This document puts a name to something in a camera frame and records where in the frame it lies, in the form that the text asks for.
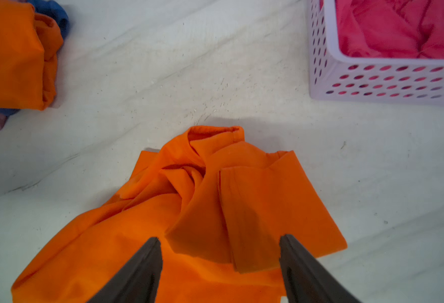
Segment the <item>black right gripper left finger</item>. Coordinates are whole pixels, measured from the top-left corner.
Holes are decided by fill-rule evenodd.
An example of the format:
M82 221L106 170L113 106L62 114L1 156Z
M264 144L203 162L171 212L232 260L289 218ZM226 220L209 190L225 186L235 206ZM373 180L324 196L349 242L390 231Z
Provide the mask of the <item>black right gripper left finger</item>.
M161 242L151 237L89 302L154 303L162 269Z

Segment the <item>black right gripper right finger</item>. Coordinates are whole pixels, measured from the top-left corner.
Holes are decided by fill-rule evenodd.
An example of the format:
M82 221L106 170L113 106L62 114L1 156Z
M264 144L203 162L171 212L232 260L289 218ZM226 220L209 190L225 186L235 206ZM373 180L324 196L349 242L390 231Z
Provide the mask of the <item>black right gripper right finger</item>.
M280 267L292 303L359 303L292 235L280 238Z

